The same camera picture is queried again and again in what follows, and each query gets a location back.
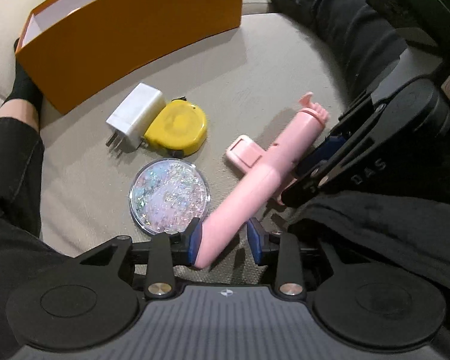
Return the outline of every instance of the beige couch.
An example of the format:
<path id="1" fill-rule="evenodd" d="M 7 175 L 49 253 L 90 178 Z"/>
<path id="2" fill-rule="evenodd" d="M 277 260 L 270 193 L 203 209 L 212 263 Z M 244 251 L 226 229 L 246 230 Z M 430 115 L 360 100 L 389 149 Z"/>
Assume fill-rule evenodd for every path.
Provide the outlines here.
<path id="1" fill-rule="evenodd" d="M 0 0 L 0 104 L 14 78 L 12 45 L 29 11 L 42 0 Z M 344 91 L 329 51 L 309 31 L 276 13 L 269 0 L 243 0 L 241 27 L 202 40 L 154 61 L 60 116 L 48 103 L 42 114 L 42 236 L 58 251 L 75 256 L 118 234 L 138 242 L 128 211 L 128 192 L 135 174 L 159 156 L 139 149 L 116 159 L 105 146 L 105 120 L 139 82 L 159 88 L 169 99 L 186 95 L 207 114 L 209 136 L 189 157 L 207 179 L 216 207 L 239 180 L 224 159 L 224 150 L 247 134 L 267 147 L 299 109 L 306 91 L 327 107 L 331 123 L 341 111 Z M 269 212 L 271 217 L 291 214 Z M 177 267 L 177 274 L 205 281 L 253 283 L 260 269 L 253 264 L 245 236 L 211 270 Z"/>

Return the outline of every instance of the black round pad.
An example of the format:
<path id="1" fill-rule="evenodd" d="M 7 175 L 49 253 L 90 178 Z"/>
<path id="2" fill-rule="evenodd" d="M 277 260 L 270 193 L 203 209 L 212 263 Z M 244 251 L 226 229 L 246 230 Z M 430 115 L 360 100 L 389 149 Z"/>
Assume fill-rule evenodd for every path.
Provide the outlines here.
<path id="1" fill-rule="evenodd" d="M 401 350 L 434 335 L 445 300 L 432 284 L 385 264 L 345 265 L 316 291 L 313 309 L 352 344 Z"/>
<path id="2" fill-rule="evenodd" d="M 137 295 L 106 267 L 76 265 L 39 276 L 15 290 L 7 318 L 18 341 L 71 351 L 115 337 L 138 312 Z"/>

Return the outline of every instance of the black pants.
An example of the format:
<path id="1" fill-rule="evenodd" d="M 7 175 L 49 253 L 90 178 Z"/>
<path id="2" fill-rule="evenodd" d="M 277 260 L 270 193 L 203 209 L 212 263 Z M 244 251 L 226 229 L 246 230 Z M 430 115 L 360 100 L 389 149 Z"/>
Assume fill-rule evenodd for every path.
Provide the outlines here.
<path id="1" fill-rule="evenodd" d="M 327 42 L 343 67 L 351 98 L 406 46 L 365 0 L 272 1 Z M 43 153 L 31 127 L 0 119 L 0 359 L 19 348 L 5 315 L 10 292 L 67 258 L 37 238 Z"/>

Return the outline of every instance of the black sock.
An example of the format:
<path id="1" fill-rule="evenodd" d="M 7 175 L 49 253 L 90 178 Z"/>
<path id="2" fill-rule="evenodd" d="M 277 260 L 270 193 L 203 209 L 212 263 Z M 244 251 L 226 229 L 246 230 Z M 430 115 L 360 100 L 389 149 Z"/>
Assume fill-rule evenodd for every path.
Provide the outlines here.
<path id="1" fill-rule="evenodd" d="M 15 41 L 13 50 L 17 49 L 18 39 Z M 44 96 L 40 89 L 34 84 L 27 72 L 18 61 L 15 62 L 15 82 L 13 82 L 12 93 L 8 95 L 4 103 L 12 99 L 24 99 L 35 107 L 40 116 L 42 100 Z"/>

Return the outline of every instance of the metal rivet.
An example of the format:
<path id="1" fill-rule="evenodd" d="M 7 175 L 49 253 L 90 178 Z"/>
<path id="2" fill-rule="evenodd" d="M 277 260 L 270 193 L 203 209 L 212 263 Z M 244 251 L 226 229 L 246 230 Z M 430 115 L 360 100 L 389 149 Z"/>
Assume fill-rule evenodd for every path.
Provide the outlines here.
<path id="1" fill-rule="evenodd" d="M 279 288 L 280 292 L 285 295 L 294 296 L 302 293 L 303 288 L 297 283 L 285 283 Z"/>
<path id="2" fill-rule="evenodd" d="M 382 109 L 385 108 L 385 104 L 380 104 L 377 109 L 375 110 L 376 113 L 380 112 Z"/>
<path id="3" fill-rule="evenodd" d="M 153 283 L 148 286 L 148 291 L 154 295 L 166 295 L 172 290 L 172 286 L 167 283 Z"/>
<path id="4" fill-rule="evenodd" d="M 318 186 L 321 187 L 323 184 L 325 184 L 328 181 L 328 176 L 325 176 L 322 180 L 320 180 L 320 183 L 318 183 Z"/>

